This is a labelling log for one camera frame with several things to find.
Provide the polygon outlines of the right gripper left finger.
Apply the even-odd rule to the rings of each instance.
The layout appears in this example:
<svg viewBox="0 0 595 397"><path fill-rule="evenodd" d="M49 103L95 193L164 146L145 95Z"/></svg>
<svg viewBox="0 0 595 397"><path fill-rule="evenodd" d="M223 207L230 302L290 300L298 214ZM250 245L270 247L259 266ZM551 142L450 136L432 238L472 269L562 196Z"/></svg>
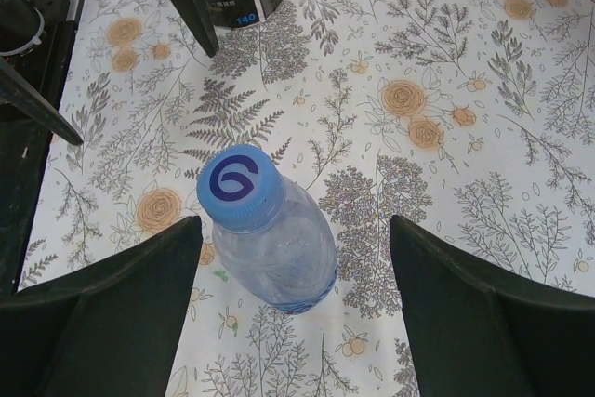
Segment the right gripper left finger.
<svg viewBox="0 0 595 397"><path fill-rule="evenodd" d="M184 218L2 299L2 395L165 395L202 244Z"/></svg>

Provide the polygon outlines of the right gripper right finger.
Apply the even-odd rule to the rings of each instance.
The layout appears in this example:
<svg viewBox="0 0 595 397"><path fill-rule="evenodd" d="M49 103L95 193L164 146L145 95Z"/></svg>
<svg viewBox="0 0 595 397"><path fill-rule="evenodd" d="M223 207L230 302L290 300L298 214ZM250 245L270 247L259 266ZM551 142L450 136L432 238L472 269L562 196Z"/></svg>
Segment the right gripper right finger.
<svg viewBox="0 0 595 397"><path fill-rule="evenodd" d="M390 252L423 396L591 396L594 299L393 216Z"/></svg>

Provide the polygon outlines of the small blue-label water bottle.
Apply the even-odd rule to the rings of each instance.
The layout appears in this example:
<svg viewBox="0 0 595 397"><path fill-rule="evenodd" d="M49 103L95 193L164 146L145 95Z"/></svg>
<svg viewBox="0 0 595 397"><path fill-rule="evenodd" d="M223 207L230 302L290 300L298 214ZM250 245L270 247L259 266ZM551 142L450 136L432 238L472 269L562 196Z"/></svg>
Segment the small blue-label water bottle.
<svg viewBox="0 0 595 397"><path fill-rule="evenodd" d="M337 248L319 206L279 173L285 199L273 222L256 232L236 233L212 221L212 240L221 264L245 290L278 311L301 314L333 288Z"/></svg>

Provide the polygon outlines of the blue bottle cap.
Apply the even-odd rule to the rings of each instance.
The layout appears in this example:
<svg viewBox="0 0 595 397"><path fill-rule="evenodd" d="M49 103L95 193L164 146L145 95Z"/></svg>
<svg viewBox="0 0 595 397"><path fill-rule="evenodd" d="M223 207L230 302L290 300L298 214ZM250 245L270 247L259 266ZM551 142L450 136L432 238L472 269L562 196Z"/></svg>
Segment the blue bottle cap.
<svg viewBox="0 0 595 397"><path fill-rule="evenodd" d="M197 180L200 205L228 232L256 232L279 214L285 199L282 175L260 148L232 146L203 169Z"/></svg>

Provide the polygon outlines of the floral table mat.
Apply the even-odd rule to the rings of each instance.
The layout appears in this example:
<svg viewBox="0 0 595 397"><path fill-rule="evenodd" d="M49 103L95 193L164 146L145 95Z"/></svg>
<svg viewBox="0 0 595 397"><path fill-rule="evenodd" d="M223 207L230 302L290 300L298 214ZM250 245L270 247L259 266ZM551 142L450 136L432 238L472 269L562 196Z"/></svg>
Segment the floral table mat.
<svg viewBox="0 0 595 397"><path fill-rule="evenodd" d="M209 58L169 0L85 0L18 288L202 215L235 143L320 206L339 269L312 311L246 292L206 239L166 394L416 396L391 216L594 291L594 0L284 0Z"/></svg>

